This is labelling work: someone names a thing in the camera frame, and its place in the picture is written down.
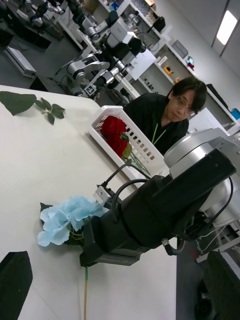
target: hydrangea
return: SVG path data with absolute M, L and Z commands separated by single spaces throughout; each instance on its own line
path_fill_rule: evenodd
M 74 196 L 60 205 L 44 209 L 40 214 L 44 231 L 38 234 L 37 243 L 43 247 L 51 242 L 59 246 L 69 239 L 72 228 L 76 232 L 81 229 L 84 218 L 101 217 L 105 212 L 99 203 L 84 196 Z

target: table surface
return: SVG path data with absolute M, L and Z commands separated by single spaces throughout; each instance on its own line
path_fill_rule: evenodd
M 33 282 L 19 320 L 83 319 L 85 270 L 79 247 L 37 244 L 40 202 L 91 197 L 116 165 L 87 135 L 99 106 L 92 100 L 0 85 L 0 91 L 34 93 L 65 111 L 51 125 L 39 109 L 16 116 L 0 103 L 0 260 L 27 250 Z M 127 177 L 111 183 L 117 190 Z M 87 320 L 175 320 L 176 257 L 161 246 L 132 266 L 97 264 L 88 271 Z

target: wall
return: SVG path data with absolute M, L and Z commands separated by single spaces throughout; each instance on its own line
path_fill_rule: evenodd
M 170 37 L 178 39 L 195 64 L 194 71 L 206 84 L 213 84 L 229 106 L 240 110 L 240 78 L 169 0 L 155 0 L 156 11 L 172 25 Z

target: gray floor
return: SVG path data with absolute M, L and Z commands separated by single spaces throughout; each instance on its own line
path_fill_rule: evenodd
M 80 54 L 68 38 L 58 41 L 53 37 L 52 43 L 47 50 L 41 50 L 27 42 L 22 41 L 17 36 L 22 49 L 22 54 L 42 76 L 53 77 L 54 73 L 65 63 Z M 20 49 L 16 42 L 10 44 L 11 47 Z M 8 60 L 4 54 L 0 54 L 0 84 L 28 89 L 33 80 L 22 76 L 16 67 Z M 64 76 L 60 73 L 58 80 Z M 108 97 L 102 95 L 99 105 L 112 104 Z M 182 255 L 177 258 L 177 320 L 195 320 L 194 305 L 197 301 L 197 286 L 202 279 L 203 267 L 195 262 L 195 247 L 188 244 Z
M 80 50 L 76 48 L 67 38 L 62 41 L 49 36 L 51 44 L 47 50 L 42 50 L 28 42 L 20 39 L 18 36 L 13 38 L 10 47 L 21 50 L 24 57 L 35 68 L 38 75 L 53 77 L 55 72 L 64 64 L 79 56 Z M 22 76 L 20 71 L 12 64 L 4 53 L 0 54 L 0 84 L 6 86 L 29 88 L 33 80 Z M 58 75 L 58 80 L 64 76 L 64 72 Z

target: red rose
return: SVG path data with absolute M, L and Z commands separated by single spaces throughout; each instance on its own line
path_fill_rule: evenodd
M 107 137 L 120 135 L 121 132 L 126 132 L 126 125 L 121 119 L 113 115 L 109 115 L 101 126 L 101 133 Z
M 106 143 L 110 145 L 120 158 L 123 156 L 123 152 L 128 145 L 128 141 L 122 140 L 118 135 L 110 135 L 106 139 Z

